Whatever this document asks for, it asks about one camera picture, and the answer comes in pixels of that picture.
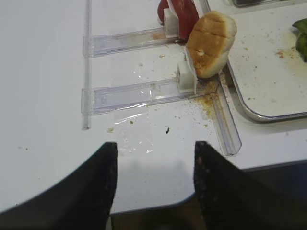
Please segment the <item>left gripper black camera-side right finger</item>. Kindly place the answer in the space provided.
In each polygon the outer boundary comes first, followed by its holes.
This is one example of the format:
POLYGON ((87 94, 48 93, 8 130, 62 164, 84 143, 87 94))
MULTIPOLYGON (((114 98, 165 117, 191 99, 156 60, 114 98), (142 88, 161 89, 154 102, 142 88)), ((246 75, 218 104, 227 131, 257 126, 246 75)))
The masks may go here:
POLYGON ((305 230, 305 203, 237 168, 206 141, 194 150, 193 182, 209 230, 305 230))

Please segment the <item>left gripper black camera-side left finger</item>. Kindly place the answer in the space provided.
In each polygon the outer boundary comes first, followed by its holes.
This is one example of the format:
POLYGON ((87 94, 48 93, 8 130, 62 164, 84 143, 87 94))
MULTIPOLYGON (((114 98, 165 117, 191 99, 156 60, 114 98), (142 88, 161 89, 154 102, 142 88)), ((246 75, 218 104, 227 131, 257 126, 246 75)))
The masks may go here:
POLYGON ((0 214, 2 230, 104 230, 118 181, 118 147, 104 143, 62 181, 0 214))

